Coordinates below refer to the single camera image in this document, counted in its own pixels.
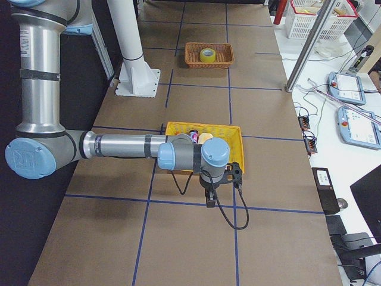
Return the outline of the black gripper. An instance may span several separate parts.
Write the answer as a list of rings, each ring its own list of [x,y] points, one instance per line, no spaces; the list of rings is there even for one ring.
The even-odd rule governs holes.
[[[200,174],[199,182],[205,190],[205,205],[207,208],[214,208],[216,205],[216,189],[220,185],[223,175],[218,177],[212,177],[213,182],[210,182],[210,178],[207,175]]]

